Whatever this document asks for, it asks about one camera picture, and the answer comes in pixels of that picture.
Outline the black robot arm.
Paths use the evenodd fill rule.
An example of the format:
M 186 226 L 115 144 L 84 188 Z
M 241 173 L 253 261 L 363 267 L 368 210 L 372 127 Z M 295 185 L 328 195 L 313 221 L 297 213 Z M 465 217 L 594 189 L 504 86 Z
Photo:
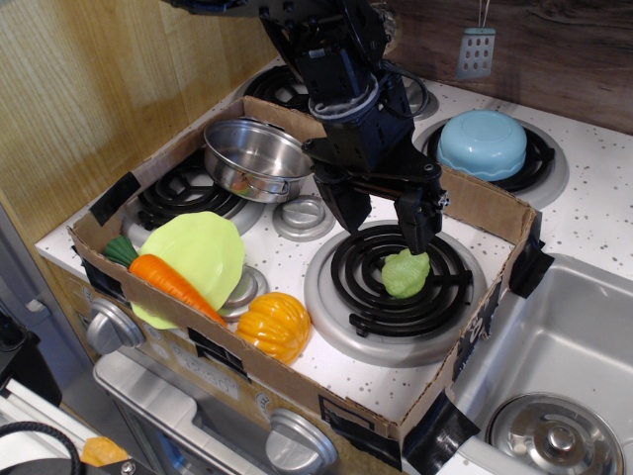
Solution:
M 325 136 L 309 139 L 319 194 L 354 234 L 372 196 L 393 201 L 413 254 L 441 231 L 448 202 L 438 163 L 412 143 L 405 71 L 385 60 L 389 35 L 368 1 L 175 1 L 193 15 L 251 17 L 303 82 Z

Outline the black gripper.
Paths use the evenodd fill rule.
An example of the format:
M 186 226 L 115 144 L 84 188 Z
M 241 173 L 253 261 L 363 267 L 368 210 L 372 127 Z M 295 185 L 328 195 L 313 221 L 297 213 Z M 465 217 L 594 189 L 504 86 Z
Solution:
M 369 216 L 371 195 L 399 198 L 399 226 L 413 255 L 442 230 L 450 203 L 441 170 L 412 144 L 416 110 L 405 91 L 373 91 L 344 102 L 309 100 L 326 137 L 304 145 L 321 199 L 349 233 Z

